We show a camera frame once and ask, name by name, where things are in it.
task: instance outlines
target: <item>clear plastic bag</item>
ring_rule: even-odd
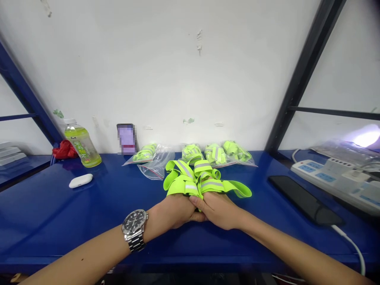
[[[235,141],[222,141],[222,146],[227,156],[237,160],[238,164],[257,167],[252,155],[242,148],[240,144]]]
[[[226,155],[224,149],[217,143],[209,144],[205,148],[205,157],[212,168],[220,168],[236,164],[238,161]]]
[[[141,173],[150,180],[163,180],[165,177],[165,166],[169,160],[175,159],[175,153],[171,146],[159,144],[151,162],[140,164],[137,167]]]
[[[194,165],[194,163],[198,160],[205,159],[205,157],[202,154],[202,150],[199,147],[199,144],[181,144],[181,148],[182,158],[180,158],[179,160],[182,160],[184,162],[190,162],[190,165]]]
[[[131,156],[122,166],[128,164],[146,163],[151,162],[157,150],[157,144],[147,144],[138,151],[135,155]]]
[[[310,148],[325,156],[343,160],[367,172],[380,172],[380,154],[353,142],[332,139]]]

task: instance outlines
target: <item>watch bezel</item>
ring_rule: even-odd
[[[140,224],[138,225],[135,225],[134,228],[136,228],[135,231],[132,231],[133,229],[129,228],[129,226],[127,226],[127,221],[128,219],[130,218],[130,216],[134,215],[135,213],[137,212],[141,212],[143,214],[143,219],[142,221],[140,222]],[[124,221],[123,221],[123,224],[122,224],[122,231],[125,235],[133,235],[134,233],[136,233],[137,231],[139,231],[139,229],[141,229],[146,220],[148,219],[148,213],[143,210],[143,209],[138,209],[138,210],[134,210],[133,212],[131,212],[128,216],[125,217]]]

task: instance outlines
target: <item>person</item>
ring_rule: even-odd
[[[189,221],[211,221],[224,229],[239,229],[267,247],[310,284],[374,284],[365,276],[273,228],[236,206],[225,194],[206,192],[204,200],[182,194],[167,196],[147,211],[144,243]],[[131,253],[121,225],[73,249],[23,281],[22,285],[93,285]]]

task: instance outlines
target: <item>neon yellow reflective band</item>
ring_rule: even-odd
[[[196,162],[195,172],[187,163],[171,160],[166,164],[168,176],[163,182],[163,188],[168,195],[194,195],[203,199],[205,192],[225,193],[233,190],[239,198],[251,197],[251,190],[237,181],[220,180],[220,171],[212,169],[206,160]]]
[[[191,178],[193,178],[193,180],[195,180],[195,176],[194,176],[194,172],[193,170],[190,168],[190,166],[182,161],[182,160],[169,160],[168,163],[166,164],[166,171],[170,172],[172,170],[175,170],[174,167],[177,166],[179,171],[184,174],[184,175],[187,175]]]
[[[163,182],[163,188],[167,191],[167,195],[184,194],[199,197],[194,172],[187,163],[179,160],[170,160],[166,164],[166,170],[169,174]]]
[[[218,144],[210,144],[205,149],[206,159],[210,164],[218,165],[227,163],[226,153]]]
[[[226,151],[227,155],[233,156],[237,160],[247,162],[252,158],[251,154],[242,148],[235,141],[225,141],[223,148]]]
[[[252,196],[251,190],[243,183],[232,180],[224,180],[222,181],[222,184],[225,192],[233,190],[239,198],[247,198]]]
[[[202,151],[196,144],[189,144],[182,150],[182,160],[185,162],[195,163],[203,159]]]
[[[133,161],[153,158],[156,152],[157,144],[147,144],[138,153],[133,156]]]

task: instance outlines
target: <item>white wall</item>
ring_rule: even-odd
[[[0,76],[0,116],[27,114],[24,106]],[[32,118],[0,122],[0,142],[11,141],[26,154],[51,154],[51,144]]]
[[[40,0],[2,0],[1,36],[47,111],[75,117],[100,152],[119,150],[117,123],[134,123],[140,145],[235,139],[263,149],[319,5],[48,2],[51,17]]]
[[[302,107],[380,112],[380,11],[348,0],[300,102]],[[379,121],[296,112],[280,149],[308,148]]]

